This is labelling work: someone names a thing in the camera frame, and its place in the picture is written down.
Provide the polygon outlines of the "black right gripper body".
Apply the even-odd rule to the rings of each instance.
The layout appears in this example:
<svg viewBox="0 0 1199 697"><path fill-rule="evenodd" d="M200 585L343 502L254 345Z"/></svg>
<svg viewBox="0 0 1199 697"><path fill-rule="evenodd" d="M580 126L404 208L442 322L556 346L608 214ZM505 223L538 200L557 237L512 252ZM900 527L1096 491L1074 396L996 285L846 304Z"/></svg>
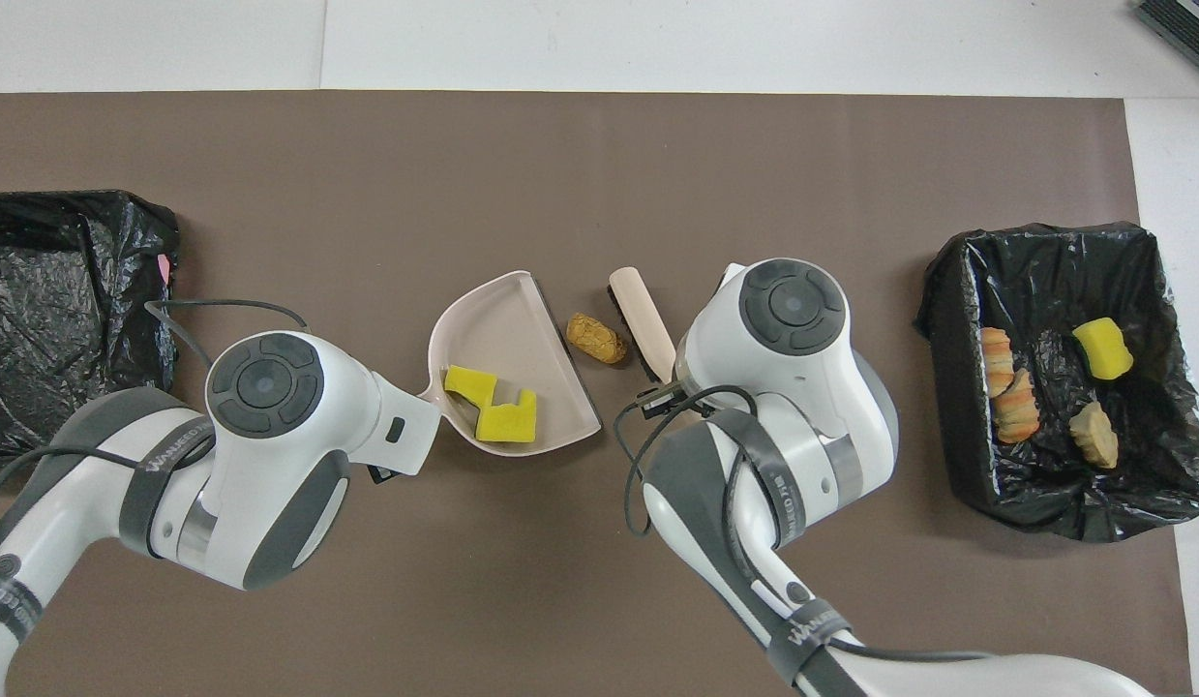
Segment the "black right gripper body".
<svg viewBox="0 0 1199 697"><path fill-rule="evenodd" d="M643 419L653 419L671 411L686 398L686 391L679 383L653 385L638 393L638 410Z"/></svg>

